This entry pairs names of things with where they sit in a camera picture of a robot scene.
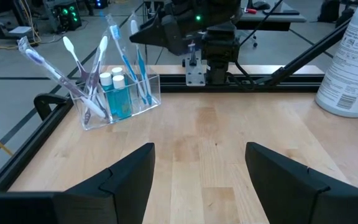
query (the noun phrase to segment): wooden tabletop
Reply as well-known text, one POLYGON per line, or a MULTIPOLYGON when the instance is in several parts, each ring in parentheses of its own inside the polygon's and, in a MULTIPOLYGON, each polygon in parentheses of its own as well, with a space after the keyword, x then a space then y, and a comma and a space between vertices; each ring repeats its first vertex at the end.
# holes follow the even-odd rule
POLYGON ((268 223, 249 141, 358 187, 358 119, 322 110, 314 94, 166 93, 161 106, 92 131, 73 108, 10 190, 66 190, 154 142, 144 223, 268 223))

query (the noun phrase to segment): metal bracket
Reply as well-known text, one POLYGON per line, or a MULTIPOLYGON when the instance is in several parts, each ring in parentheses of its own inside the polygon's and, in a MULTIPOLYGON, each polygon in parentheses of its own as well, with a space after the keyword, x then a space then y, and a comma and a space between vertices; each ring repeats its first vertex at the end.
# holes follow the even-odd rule
POLYGON ((68 97, 59 96, 52 93, 42 93, 38 94, 34 98, 34 107, 37 110, 38 114, 41 117, 41 120, 47 119, 49 114, 52 112, 52 109, 49 105, 64 105, 68 100, 68 97))
POLYGON ((187 86, 205 86, 205 75, 201 60, 196 58, 196 65, 191 66, 191 58, 185 59, 186 64, 186 85, 187 86))

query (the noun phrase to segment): toothbrush handle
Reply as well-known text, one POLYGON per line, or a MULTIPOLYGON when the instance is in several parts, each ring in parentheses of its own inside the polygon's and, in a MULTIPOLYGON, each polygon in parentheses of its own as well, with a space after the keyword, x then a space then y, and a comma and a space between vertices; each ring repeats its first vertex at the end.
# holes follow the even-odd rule
MULTIPOLYGON (((91 92, 90 93, 91 94, 91 102, 94 103, 94 100, 96 98, 96 102, 98 104, 98 107, 104 113, 104 117, 107 118, 108 117, 107 111, 104 108, 104 105, 102 104, 101 99, 99 99, 99 95, 96 94, 96 96, 95 96, 95 90, 91 90, 90 92, 91 92)), ((84 115, 84 123, 85 123, 85 125, 87 125, 89 123, 90 119, 91 119, 91 108, 87 107, 85 115, 84 115)))
POLYGON ((152 104, 152 96, 151 96, 152 90, 150 87, 149 78, 147 77, 146 65, 143 61, 142 54, 140 53, 139 46, 137 46, 137 58, 138 58, 138 62, 139 62, 140 72, 143 76, 143 86, 144 86, 144 89, 146 92, 147 102, 149 103, 149 105, 151 105, 152 104))
POLYGON ((78 70, 80 71, 81 74, 81 80, 83 82, 86 82, 88 77, 89 77, 89 73, 85 71, 84 67, 82 66, 82 64, 79 61, 76 61, 78 70))
POLYGON ((139 89, 139 93, 140 93, 140 96, 142 97, 143 103, 146 104, 146 99, 145 99, 146 96, 145 96, 145 94, 143 92, 143 88, 141 87, 138 79, 136 78, 135 72, 133 71, 133 69, 132 69, 132 67, 131 67, 130 63, 128 62, 128 59, 127 59, 127 57, 125 55, 122 55, 122 59, 123 59, 123 61, 125 63, 125 66, 129 70, 129 73, 131 74, 132 79, 134 80, 135 83, 137 83, 137 87, 139 89))
POLYGON ((86 95, 74 84, 72 84, 70 82, 70 80, 59 74, 56 70, 51 70, 54 72, 54 75, 56 77, 59 77, 58 81, 64 86, 66 87, 68 90, 70 90, 72 92, 72 94, 75 97, 79 97, 80 100, 89 108, 92 109, 92 111, 94 111, 98 116, 100 116, 101 118, 105 118, 106 115, 103 113, 102 109, 99 108, 98 106, 96 106, 91 100, 89 100, 86 95))

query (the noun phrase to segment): black metal frame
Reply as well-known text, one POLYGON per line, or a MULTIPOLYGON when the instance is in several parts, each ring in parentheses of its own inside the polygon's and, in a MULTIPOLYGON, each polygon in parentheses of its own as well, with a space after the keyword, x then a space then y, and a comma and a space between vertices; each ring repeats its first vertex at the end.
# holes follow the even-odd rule
MULTIPOLYGON (((257 92, 316 92, 319 88, 324 74, 296 74, 302 66, 312 61, 325 50, 342 39, 350 20, 339 26, 328 34, 320 42, 312 46, 306 52, 290 62, 287 66, 278 69, 272 75, 251 75, 256 83, 254 91, 257 92)), ((234 76, 247 84, 245 76, 234 74, 234 76)), ((204 87, 188 87, 185 83, 185 75, 160 74, 162 93, 189 93, 189 92, 243 92, 234 80, 229 77, 228 85, 210 85, 204 87)), ((69 96, 62 98, 57 95, 39 95, 34 101, 39 115, 43 119, 42 124, 35 130, 31 137, 22 145, 14 157, 0 170, 0 191, 8 190, 16 178, 24 170, 26 165, 35 156, 44 142, 53 133, 65 115, 71 110, 73 102, 69 96), (57 104, 52 111, 49 104, 57 104)))
MULTIPOLYGON (((19 11, 20 6, 18 5, 18 2, 16 0, 12 1, 12 11, 15 15, 15 18, 17 20, 17 23, 20 26, 24 26, 25 25, 25 20, 23 18, 23 15, 21 14, 21 12, 19 11)), ((16 35, 6 35, 2 29, 2 27, 0 26, 0 40, 19 40, 21 37, 16 36, 16 35)))
POLYGON ((26 142, 17 150, 17 153, 15 153, 8 163, 0 170, 0 191, 7 191, 9 189, 73 106, 70 96, 66 97, 64 103, 60 101, 62 98, 61 96, 55 96, 59 99, 59 104, 53 111, 50 110, 49 106, 48 108, 45 107, 44 98, 40 97, 40 95, 37 96, 44 101, 42 103, 35 103, 35 105, 42 105, 37 108, 37 111, 46 109, 41 112, 41 114, 46 114, 47 111, 51 112, 45 119, 43 119, 41 125, 26 140, 26 142))

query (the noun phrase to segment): can label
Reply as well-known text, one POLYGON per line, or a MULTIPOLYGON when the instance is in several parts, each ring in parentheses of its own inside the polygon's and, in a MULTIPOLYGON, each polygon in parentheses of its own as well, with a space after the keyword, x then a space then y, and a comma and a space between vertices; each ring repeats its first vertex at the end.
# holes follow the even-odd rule
POLYGON ((349 24, 317 98, 337 110, 358 113, 358 26, 349 24))

